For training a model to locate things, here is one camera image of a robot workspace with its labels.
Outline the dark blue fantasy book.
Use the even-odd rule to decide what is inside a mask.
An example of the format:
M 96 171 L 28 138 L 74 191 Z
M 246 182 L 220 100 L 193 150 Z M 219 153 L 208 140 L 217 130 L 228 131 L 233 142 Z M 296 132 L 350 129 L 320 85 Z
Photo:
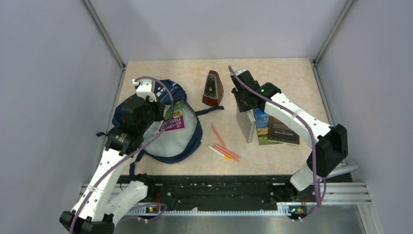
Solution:
M 255 129 L 255 118 L 253 110 L 248 110 L 246 112 L 241 112 L 238 108 L 236 109 L 236 120 L 241 129 L 243 136 L 247 143 L 252 142 L 252 137 Z

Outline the purple colourful children's book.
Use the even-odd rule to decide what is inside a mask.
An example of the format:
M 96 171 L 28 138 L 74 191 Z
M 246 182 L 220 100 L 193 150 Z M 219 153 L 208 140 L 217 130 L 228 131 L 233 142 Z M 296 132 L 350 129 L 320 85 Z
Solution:
M 161 124 L 160 131 L 173 131 L 184 129 L 184 115 L 183 108 L 180 101 L 174 104 L 173 112 L 171 111 L 171 106 L 166 106 L 164 121 Z

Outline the navy blue student backpack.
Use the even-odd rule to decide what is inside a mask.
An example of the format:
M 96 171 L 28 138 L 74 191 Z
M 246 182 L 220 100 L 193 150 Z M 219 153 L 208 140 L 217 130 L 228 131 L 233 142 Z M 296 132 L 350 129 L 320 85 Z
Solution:
M 143 155 L 147 154 L 163 163 L 178 163 L 188 158 L 201 145 L 203 130 L 198 117 L 215 110 L 224 109 L 223 106 L 217 106 L 194 111 L 187 102 L 187 95 L 182 86 L 170 79 L 155 81 L 154 92 L 157 96 L 157 102 L 165 105 L 164 116 L 167 105 L 171 106 L 173 112 L 174 104 L 178 101 L 181 102 L 184 129 L 160 131 L 164 119 L 154 122 L 148 129 L 122 129 L 119 127 L 120 103 L 116 107 L 112 119 L 113 128 L 107 133 L 97 133 L 99 137 L 107 136 L 106 151 L 113 149 L 118 151 L 120 155 L 135 153 L 136 161 L 140 161 Z

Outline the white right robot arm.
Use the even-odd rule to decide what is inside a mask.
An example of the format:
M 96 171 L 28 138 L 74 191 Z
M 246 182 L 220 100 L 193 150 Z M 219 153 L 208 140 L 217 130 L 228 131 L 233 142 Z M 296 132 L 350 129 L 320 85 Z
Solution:
M 267 82 L 259 85 L 248 70 L 234 71 L 229 67 L 229 75 L 235 85 L 232 93 L 240 112 L 260 109 L 285 124 L 312 150 L 285 188 L 290 200 L 300 200 L 309 185 L 319 178 L 328 177 L 348 156 L 348 134 L 344 126 L 332 126 L 311 116 L 274 84 Z

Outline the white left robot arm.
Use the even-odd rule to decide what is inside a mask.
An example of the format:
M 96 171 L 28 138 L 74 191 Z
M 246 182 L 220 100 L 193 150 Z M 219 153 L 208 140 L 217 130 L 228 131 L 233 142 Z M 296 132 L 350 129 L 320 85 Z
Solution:
M 129 160 L 152 141 L 144 134 L 154 123 L 163 121 L 165 105 L 156 95 L 131 97 L 122 108 L 118 126 L 107 133 L 100 163 L 79 201 L 63 211 L 59 221 L 71 234 L 112 234 L 122 217 L 139 201 L 151 201 L 156 188 L 132 181 L 124 191 L 110 199 L 113 188 Z

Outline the blue green landscape book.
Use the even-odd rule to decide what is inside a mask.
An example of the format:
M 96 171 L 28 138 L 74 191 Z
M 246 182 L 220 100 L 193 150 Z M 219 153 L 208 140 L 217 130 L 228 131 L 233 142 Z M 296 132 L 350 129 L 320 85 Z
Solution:
M 280 144 L 280 142 L 276 142 L 274 140 L 268 139 L 269 115 L 260 109 L 254 109 L 253 114 L 255 118 L 255 125 L 256 125 L 259 145 L 263 146 L 263 145 Z

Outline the brown wooden metronome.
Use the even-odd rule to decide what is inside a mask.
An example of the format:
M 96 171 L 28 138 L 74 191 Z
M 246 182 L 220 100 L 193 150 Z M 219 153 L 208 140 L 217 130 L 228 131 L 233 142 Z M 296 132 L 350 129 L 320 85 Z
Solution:
M 218 72 L 210 70 L 206 78 L 202 103 L 217 107 L 224 96 L 224 88 Z

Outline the dark brown book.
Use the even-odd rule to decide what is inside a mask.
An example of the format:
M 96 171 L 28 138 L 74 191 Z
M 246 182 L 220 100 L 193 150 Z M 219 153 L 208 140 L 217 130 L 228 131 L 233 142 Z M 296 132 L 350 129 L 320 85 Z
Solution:
M 272 116 L 269 117 L 268 140 L 292 145 L 300 144 L 300 137 L 285 124 Z

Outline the pink pen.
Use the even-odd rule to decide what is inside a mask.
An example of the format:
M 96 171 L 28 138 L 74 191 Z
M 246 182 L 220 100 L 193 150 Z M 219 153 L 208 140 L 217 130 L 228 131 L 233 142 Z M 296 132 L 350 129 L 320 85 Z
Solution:
M 221 146 L 219 146 L 219 145 L 216 145 L 216 144 L 213 145 L 213 147 L 214 147 L 215 149 L 217 149 L 218 151 L 222 152 L 223 154 L 231 157 L 231 158 L 240 159 L 240 157 L 239 157 L 237 154 L 229 151 L 228 149 L 224 149 L 223 147 L 221 147 Z
M 225 158 L 227 159 L 232 159 L 236 162 L 239 162 L 239 156 L 234 154 L 231 151 L 228 151 L 227 149 L 220 148 L 219 146 L 213 145 L 211 146 L 213 149 L 215 149 L 217 152 L 221 153 Z
M 211 124 L 211 128 L 212 128 L 212 130 L 213 130 L 213 132 L 214 132 L 215 136 L 217 137 L 217 139 L 218 139 L 218 141 L 219 141 L 220 145 L 221 145 L 221 146 L 225 149 L 225 148 L 226 148 L 226 145 L 225 145 L 225 143 L 224 143 L 224 141 L 223 141 L 222 137 L 220 136 L 220 134 L 218 133 L 217 129 L 215 128 L 215 126 L 214 126 L 213 124 Z

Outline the white yellow-tipped pen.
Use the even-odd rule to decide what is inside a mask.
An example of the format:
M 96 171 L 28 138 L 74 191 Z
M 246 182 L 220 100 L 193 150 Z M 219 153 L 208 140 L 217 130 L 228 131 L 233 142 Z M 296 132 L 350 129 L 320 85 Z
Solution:
M 210 150 L 212 150 L 213 152 L 217 153 L 218 155 L 222 156 L 222 157 L 225 158 L 226 160 L 230 160 L 230 157 L 229 157 L 229 156 L 223 154 L 222 152 L 218 151 L 218 150 L 215 149 L 214 147 L 208 145 L 208 148 L 209 148 Z

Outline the grey metal tube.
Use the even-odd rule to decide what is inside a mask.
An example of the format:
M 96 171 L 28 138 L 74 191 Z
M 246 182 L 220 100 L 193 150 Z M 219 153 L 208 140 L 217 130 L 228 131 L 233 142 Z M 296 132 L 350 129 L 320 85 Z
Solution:
M 357 165 L 345 165 L 345 166 L 337 167 L 327 177 L 325 177 L 325 179 L 351 173 L 357 169 L 358 169 Z

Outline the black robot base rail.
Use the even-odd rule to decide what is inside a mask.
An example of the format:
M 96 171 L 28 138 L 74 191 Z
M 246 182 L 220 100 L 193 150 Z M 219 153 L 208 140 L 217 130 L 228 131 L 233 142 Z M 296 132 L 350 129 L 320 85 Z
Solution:
M 275 211 L 282 202 L 314 202 L 314 187 L 294 192 L 288 175 L 143 175 L 144 203 L 163 203 L 168 212 Z

